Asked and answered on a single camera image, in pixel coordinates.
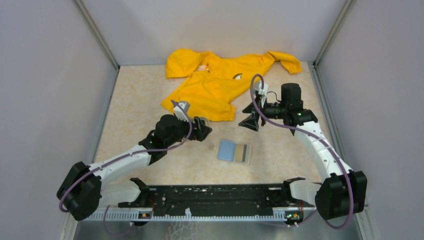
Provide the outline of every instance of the blue rectangle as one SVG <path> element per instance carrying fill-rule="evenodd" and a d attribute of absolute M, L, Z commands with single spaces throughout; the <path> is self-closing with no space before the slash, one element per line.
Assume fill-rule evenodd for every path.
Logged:
<path fill-rule="evenodd" d="M 236 143 L 229 140 L 221 140 L 219 142 L 218 159 L 228 162 L 234 161 L 234 154 L 236 154 Z"/>

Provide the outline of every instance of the robotic arm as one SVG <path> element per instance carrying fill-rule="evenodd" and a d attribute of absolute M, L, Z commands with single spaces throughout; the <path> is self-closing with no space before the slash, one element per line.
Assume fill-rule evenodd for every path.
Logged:
<path fill-rule="evenodd" d="M 193 120 L 186 117 L 183 111 L 187 112 L 190 106 L 187 102 L 181 101 L 178 104 L 180 107 L 174 108 L 174 115 L 163 115 L 155 129 L 130 150 L 102 162 L 85 165 L 80 161 L 74 164 L 57 191 L 60 206 L 63 204 L 77 221 L 89 217 L 97 208 L 108 205 L 151 208 L 153 204 L 148 201 L 149 187 L 140 179 L 110 183 L 163 158 L 167 150 L 175 148 L 170 146 L 188 136 L 190 125 L 192 133 L 188 136 L 189 140 L 201 142 L 208 136 L 212 128 L 199 117 Z"/>
<path fill-rule="evenodd" d="M 322 183 L 311 183 L 304 178 L 294 178 L 285 181 L 287 192 L 293 199 L 308 202 L 316 206 L 323 219 L 329 220 L 349 213 L 350 198 L 346 179 L 341 168 L 347 172 L 353 195 L 353 213 L 364 210 L 367 178 L 362 171 L 355 172 L 340 159 L 330 142 L 324 136 L 317 117 L 309 109 L 303 108 L 301 100 L 301 88 L 297 83 L 285 83 L 281 85 L 281 101 L 267 102 L 268 85 L 258 81 L 255 85 L 254 101 L 263 115 L 268 119 L 282 119 L 284 125 L 291 126 L 291 133 L 306 147 L 313 163 L 318 169 Z M 261 125 L 266 121 L 259 115 L 253 103 L 247 106 L 243 113 L 250 116 L 238 125 L 248 129 L 259 130 L 259 118 Z M 303 131 L 313 133 L 316 139 Z"/>

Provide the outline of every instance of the table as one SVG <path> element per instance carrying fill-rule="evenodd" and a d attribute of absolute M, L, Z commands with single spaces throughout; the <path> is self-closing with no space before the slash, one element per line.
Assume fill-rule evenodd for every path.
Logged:
<path fill-rule="evenodd" d="M 329 137 L 311 74 L 306 62 L 301 73 L 290 75 L 276 62 L 264 76 L 269 91 L 280 98 L 280 85 L 298 83 L 304 107 L 311 109 L 324 134 Z M 111 99 L 96 162 L 114 157 L 144 139 L 162 115 L 169 114 L 160 103 L 185 78 L 165 78 L 164 65 L 122 66 Z M 269 94 L 269 102 L 275 96 Z M 171 150 L 158 162 L 135 169 L 117 181 L 137 177 L 147 185 L 208 185 L 282 183 L 286 179 L 304 177 L 320 182 L 320 176 L 305 147 L 287 129 L 267 123 L 259 132 L 239 127 L 248 115 L 242 113 L 251 102 L 245 92 L 231 104 L 236 107 L 234 121 L 211 122 L 213 131 L 203 141 L 187 141 Z M 249 165 L 217 159 L 220 139 L 252 144 Z"/>

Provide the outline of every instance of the gray wall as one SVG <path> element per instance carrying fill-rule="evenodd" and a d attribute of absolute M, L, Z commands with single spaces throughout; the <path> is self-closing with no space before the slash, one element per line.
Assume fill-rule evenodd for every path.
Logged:
<path fill-rule="evenodd" d="M 121 65 L 178 48 L 222 57 L 281 51 L 315 60 L 345 0 L 84 0 Z"/>
<path fill-rule="evenodd" d="M 382 240 L 422 239 L 424 1 L 357 1 L 319 67 Z"/>
<path fill-rule="evenodd" d="M 56 191 L 92 160 L 115 70 L 70 0 L 2 0 L 0 33 L 0 238 L 58 239 Z"/>

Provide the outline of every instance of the folded cloth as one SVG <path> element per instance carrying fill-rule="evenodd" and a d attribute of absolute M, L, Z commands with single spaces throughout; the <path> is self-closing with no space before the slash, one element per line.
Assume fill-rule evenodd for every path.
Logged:
<path fill-rule="evenodd" d="M 294 56 L 276 51 L 220 58 L 209 51 L 179 49 L 168 57 L 166 78 L 187 78 L 161 105 L 172 113 L 171 100 L 186 101 L 190 104 L 190 117 L 233 121 L 236 108 L 230 105 L 231 101 L 249 89 L 255 74 L 264 75 L 277 61 L 290 74 L 302 71 L 300 61 Z"/>

